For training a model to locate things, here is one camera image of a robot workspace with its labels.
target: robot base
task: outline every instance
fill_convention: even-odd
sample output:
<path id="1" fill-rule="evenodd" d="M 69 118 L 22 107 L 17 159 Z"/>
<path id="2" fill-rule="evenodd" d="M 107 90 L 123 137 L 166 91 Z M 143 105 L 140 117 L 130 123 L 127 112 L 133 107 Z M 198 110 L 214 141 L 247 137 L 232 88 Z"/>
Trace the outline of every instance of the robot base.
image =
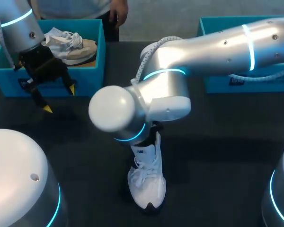
<path id="1" fill-rule="evenodd" d="M 266 227 L 284 227 L 284 157 L 273 172 L 262 200 Z"/>
<path id="2" fill-rule="evenodd" d="M 67 217 L 61 187 L 39 145 L 0 129 L 0 227 L 66 227 Z"/>

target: glowing blue light ring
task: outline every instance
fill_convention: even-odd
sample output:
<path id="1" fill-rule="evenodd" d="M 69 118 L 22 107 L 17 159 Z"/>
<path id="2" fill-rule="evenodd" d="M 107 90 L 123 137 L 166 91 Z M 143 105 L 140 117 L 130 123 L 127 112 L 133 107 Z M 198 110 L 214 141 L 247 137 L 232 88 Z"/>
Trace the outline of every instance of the glowing blue light ring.
<path id="1" fill-rule="evenodd" d="M 33 10 L 31 9 L 30 11 L 28 11 L 28 12 L 27 12 L 26 14 L 24 14 L 23 16 L 20 16 L 20 17 L 17 18 L 17 19 L 14 19 L 14 20 L 12 20 L 12 21 L 10 21 L 10 22 L 7 22 L 7 23 L 2 24 L 1 27 L 6 27 L 6 26 L 12 25 L 12 24 L 14 24 L 14 23 L 17 23 L 17 22 L 23 20 L 24 18 L 28 17 L 28 16 L 31 15 L 32 13 L 33 13 Z"/>
<path id="2" fill-rule="evenodd" d="M 152 76 L 154 76 L 156 74 L 163 73 L 163 72 L 181 72 L 181 73 L 183 73 L 185 75 L 185 72 L 183 70 L 179 70 L 179 69 L 164 69 L 164 70 L 157 70 L 157 71 L 154 71 L 154 72 L 148 74 L 146 77 L 144 77 L 143 80 L 146 80 L 149 77 L 152 77 Z"/>
<path id="3" fill-rule="evenodd" d="M 137 138 L 138 136 L 140 136 L 140 134 L 143 132 L 145 126 L 146 126 L 146 123 L 144 123 L 142 129 L 140 130 L 140 132 L 139 132 L 136 136 L 134 136 L 134 137 L 132 137 L 132 138 L 130 138 L 130 139 L 128 139 L 128 140 L 120 140 L 120 139 L 116 139 L 116 138 L 115 138 L 115 140 L 121 141 L 121 142 L 128 142 L 128 141 L 134 140 L 135 138 Z"/>
<path id="4" fill-rule="evenodd" d="M 58 187 L 59 187 L 59 201 L 58 201 L 58 205 L 57 205 L 57 209 L 56 209 L 56 212 L 54 213 L 51 221 L 48 223 L 48 225 L 46 227 L 49 227 L 51 226 L 51 224 L 53 223 L 53 221 L 55 220 L 55 217 L 58 213 L 58 210 L 59 210 L 59 206 L 60 206 L 60 201 L 61 201 L 61 190 L 60 190 L 60 185 L 58 184 Z"/>
<path id="5" fill-rule="evenodd" d="M 270 197 L 271 197 L 271 201 L 273 202 L 273 205 L 275 207 L 275 210 L 276 212 L 279 214 L 279 216 L 282 218 L 282 220 L 284 221 L 284 216 L 281 214 L 280 210 L 278 209 L 278 207 L 276 206 L 276 203 L 275 203 L 275 200 L 274 200 L 274 197 L 273 197 L 273 192 L 272 192 L 272 189 L 271 189 L 271 184 L 272 184 L 272 181 L 273 181 L 273 176 L 274 176 L 275 172 L 273 172 L 272 176 L 271 176 L 271 179 L 270 179 L 270 185 L 269 185 L 269 190 L 270 190 Z"/>
<path id="6" fill-rule="evenodd" d="M 255 68 L 255 50 L 254 50 L 254 44 L 250 35 L 250 30 L 247 27 L 247 25 L 242 25 L 243 30 L 245 32 L 245 35 L 248 40 L 248 48 L 249 48 L 249 54 L 250 54 L 250 70 L 252 71 Z"/>

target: black pants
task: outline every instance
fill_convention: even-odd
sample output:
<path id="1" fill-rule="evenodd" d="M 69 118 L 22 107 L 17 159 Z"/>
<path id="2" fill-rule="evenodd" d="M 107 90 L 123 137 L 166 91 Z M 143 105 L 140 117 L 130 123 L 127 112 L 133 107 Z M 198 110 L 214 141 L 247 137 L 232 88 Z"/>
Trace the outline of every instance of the black pants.
<path id="1" fill-rule="evenodd" d="M 118 22 L 118 16 L 116 15 L 112 22 L 109 21 L 109 13 L 103 14 L 97 19 L 102 19 L 103 31 L 106 42 L 118 42 L 119 41 L 119 29 L 116 29 L 115 26 Z"/>

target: blue box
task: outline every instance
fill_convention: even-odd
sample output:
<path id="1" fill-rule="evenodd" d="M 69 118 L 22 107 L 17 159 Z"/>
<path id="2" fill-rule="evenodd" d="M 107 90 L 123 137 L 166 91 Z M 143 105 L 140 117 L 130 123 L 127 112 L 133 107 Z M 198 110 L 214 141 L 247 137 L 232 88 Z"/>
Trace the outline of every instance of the blue box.
<path id="1" fill-rule="evenodd" d="M 98 43 L 97 59 L 94 67 L 69 67 L 68 73 L 72 79 L 77 81 L 75 96 L 93 96 L 103 84 L 105 64 L 105 38 L 102 20 L 39 20 L 44 33 L 53 27 L 61 31 L 78 32 L 84 39 L 91 39 Z M 22 88 L 22 83 L 30 79 L 24 68 L 14 72 L 10 68 L 7 58 L 0 47 L 0 88 L 6 97 L 30 96 Z M 38 86 L 44 97 L 70 96 L 65 89 L 62 80 L 57 79 Z"/>
<path id="2" fill-rule="evenodd" d="M 246 17 L 201 17 L 197 36 L 225 30 L 231 27 L 256 22 L 263 19 L 284 16 L 246 16 Z M 269 76 L 284 70 L 284 64 L 242 72 L 238 75 L 250 77 Z M 229 76 L 210 76 L 204 78 L 207 93 L 243 93 L 243 92 L 284 92 L 284 76 L 265 82 L 246 82 Z"/>

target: gray shirt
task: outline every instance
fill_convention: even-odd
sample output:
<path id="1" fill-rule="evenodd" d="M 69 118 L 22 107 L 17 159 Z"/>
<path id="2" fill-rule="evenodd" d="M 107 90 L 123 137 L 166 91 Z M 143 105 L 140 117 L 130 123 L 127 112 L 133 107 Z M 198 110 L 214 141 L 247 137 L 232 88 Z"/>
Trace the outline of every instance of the gray shirt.
<path id="1" fill-rule="evenodd" d="M 45 19 L 95 19 L 109 11 L 111 0 L 37 0 Z"/>

